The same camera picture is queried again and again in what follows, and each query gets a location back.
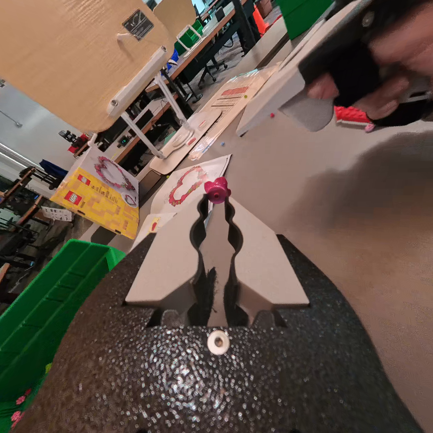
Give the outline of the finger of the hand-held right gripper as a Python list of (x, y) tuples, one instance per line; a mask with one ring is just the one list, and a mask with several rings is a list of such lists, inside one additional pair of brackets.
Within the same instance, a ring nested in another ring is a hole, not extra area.
[(276, 71), (247, 103), (236, 133), (243, 136), (272, 113), (280, 111), (297, 125), (318, 132), (333, 119), (333, 99), (308, 97), (305, 80), (291, 62)]
[(297, 47), (280, 64), (279, 71), (322, 73), (354, 40), (355, 22), (371, 0), (334, 1)]

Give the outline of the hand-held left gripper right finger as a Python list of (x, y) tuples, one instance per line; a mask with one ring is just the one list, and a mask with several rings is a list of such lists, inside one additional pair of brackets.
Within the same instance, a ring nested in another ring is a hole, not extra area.
[(303, 308), (310, 301), (274, 232), (232, 198), (225, 200), (234, 248), (223, 304), (230, 327), (252, 325), (261, 311)]

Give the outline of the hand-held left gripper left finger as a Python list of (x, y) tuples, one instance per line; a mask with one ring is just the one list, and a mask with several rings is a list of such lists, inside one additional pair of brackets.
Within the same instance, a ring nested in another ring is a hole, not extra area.
[(208, 325), (217, 273), (206, 270), (200, 246), (206, 238), (209, 200), (195, 198), (151, 240), (149, 250), (125, 298), (129, 306), (175, 311), (189, 326)]

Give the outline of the magenta lego flower piece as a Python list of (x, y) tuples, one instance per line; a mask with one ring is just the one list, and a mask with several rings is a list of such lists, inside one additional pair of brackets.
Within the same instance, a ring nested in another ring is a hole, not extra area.
[(209, 202), (213, 204), (224, 203), (231, 196), (231, 190), (228, 188), (226, 178), (218, 177), (214, 181), (204, 183), (204, 190)]

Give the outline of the yellow lego box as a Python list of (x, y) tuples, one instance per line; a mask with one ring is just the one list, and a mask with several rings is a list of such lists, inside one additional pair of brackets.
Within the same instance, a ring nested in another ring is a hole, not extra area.
[(50, 200), (116, 234), (136, 237), (138, 180), (97, 147), (74, 163)]

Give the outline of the pile of small lego pieces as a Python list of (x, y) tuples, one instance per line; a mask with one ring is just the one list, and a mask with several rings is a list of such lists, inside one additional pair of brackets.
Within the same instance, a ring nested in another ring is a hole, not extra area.
[(17, 406), (16, 410), (10, 417), (10, 427), (8, 432), (13, 432), (16, 428), (16, 425), (22, 420), (24, 417), (25, 411), (31, 406), (34, 398), (42, 387), (44, 381), (46, 380), (49, 372), (51, 371), (52, 362), (46, 365), (45, 374), (43, 378), (36, 383), (33, 388), (28, 389), (24, 392), (22, 396), (20, 396), (15, 405)]

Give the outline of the person's right hand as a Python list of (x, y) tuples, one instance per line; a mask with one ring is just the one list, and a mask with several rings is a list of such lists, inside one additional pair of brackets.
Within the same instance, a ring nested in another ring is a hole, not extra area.
[[(370, 43), (375, 60), (381, 64), (400, 63), (411, 72), (432, 78), (432, 28), (424, 26), (394, 30)], [(399, 105), (399, 97), (409, 88), (409, 75), (399, 73), (388, 79), (379, 89), (355, 103), (372, 120), (382, 119), (393, 113)], [(339, 91), (329, 74), (319, 77), (308, 88), (313, 99), (333, 99)]]

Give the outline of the black office chair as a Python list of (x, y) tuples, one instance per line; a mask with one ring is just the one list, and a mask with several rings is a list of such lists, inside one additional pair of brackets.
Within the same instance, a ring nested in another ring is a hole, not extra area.
[(217, 72), (220, 70), (220, 68), (223, 68), (226, 70), (228, 68), (228, 64), (225, 62), (225, 60), (217, 60), (214, 56), (210, 59), (210, 63), (206, 64), (206, 66), (203, 69), (202, 75), (198, 82), (198, 88), (199, 90), (202, 90), (205, 85), (205, 78), (206, 76), (209, 76), (212, 80), (212, 83), (216, 83), (217, 81)]

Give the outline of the orange traffic cone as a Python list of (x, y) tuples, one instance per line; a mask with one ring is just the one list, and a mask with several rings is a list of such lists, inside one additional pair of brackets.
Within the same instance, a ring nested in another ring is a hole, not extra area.
[(253, 12), (253, 19), (256, 23), (258, 32), (260, 34), (260, 36), (262, 37), (269, 29), (269, 24), (266, 23), (259, 11), (259, 9), (257, 8), (256, 5), (254, 5), (254, 12)]

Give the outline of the long wooden desk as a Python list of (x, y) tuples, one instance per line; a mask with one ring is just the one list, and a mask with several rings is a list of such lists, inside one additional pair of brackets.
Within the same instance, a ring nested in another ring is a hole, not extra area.
[(190, 82), (215, 57), (223, 45), (237, 32), (240, 25), (235, 16), (233, 3), (224, 8), (225, 16), (220, 21), (210, 22), (203, 31), (203, 39), (188, 56), (179, 58), (178, 66), (173, 67), (169, 76), (172, 80), (183, 75)]

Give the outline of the white printed paper sheet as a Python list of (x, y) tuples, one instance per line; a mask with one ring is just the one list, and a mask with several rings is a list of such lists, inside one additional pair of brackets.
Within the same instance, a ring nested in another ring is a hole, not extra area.
[(41, 211), (44, 217), (56, 221), (65, 221), (70, 223), (73, 221), (74, 218), (71, 211), (63, 208), (61, 209), (42, 206)]

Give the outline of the plywood panel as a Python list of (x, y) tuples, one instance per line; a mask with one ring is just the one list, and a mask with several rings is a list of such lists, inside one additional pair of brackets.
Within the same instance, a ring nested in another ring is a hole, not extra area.
[(162, 0), (153, 13), (173, 36), (196, 21), (196, 11), (191, 0)]

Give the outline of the wooden chair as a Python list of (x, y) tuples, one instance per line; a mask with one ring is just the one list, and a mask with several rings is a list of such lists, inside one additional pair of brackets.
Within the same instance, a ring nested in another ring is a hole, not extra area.
[(3, 0), (1, 144), (69, 169), (58, 132), (114, 125), (170, 59), (176, 38), (145, 1)]

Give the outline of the red lego heart frame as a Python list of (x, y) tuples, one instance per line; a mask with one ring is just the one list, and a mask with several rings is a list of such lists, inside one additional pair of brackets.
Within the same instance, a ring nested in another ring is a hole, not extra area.
[(366, 133), (372, 132), (376, 126), (365, 112), (355, 107), (334, 106), (336, 124), (364, 127)]

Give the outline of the green bin with white frame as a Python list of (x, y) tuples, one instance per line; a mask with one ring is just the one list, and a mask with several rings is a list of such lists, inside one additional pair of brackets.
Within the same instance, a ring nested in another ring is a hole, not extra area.
[(201, 21), (196, 19), (193, 25), (188, 25), (184, 28), (184, 31), (176, 38), (175, 50), (179, 56), (189, 53), (193, 47), (201, 41), (203, 37), (203, 25)]

